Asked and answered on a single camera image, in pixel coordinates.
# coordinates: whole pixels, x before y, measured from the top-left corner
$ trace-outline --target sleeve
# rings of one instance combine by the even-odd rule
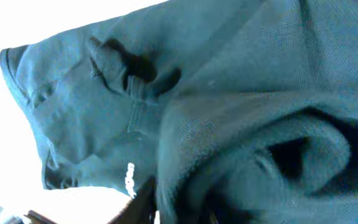
[[[162,120],[157,202],[167,223],[197,219],[205,204],[227,223],[358,220],[358,98],[175,99]]]

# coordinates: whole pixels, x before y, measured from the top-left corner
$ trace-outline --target white background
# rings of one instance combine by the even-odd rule
[[[0,1],[0,51],[164,1]],[[0,69],[0,205],[17,214],[33,209],[59,224],[102,224],[117,215],[128,200],[113,189],[42,189],[34,137]]]

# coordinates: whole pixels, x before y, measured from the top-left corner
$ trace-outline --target teal fabric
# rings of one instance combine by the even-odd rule
[[[46,189],[154,176],[164,223],[358,223],[356,0],[171,0],[0,64]]]

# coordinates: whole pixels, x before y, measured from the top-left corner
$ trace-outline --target hole in fabric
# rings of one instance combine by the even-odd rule
[[[289,180],[299,180],[302,173],[302,154],[307,138],[291,140],[269,147],[278,169]]]

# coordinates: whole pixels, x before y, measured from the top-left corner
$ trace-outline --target wrinkled fabric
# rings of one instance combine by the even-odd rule
[[[358,223],[358,1],[171,0],[0,64],[46,189],[156,176],[163,223]]]

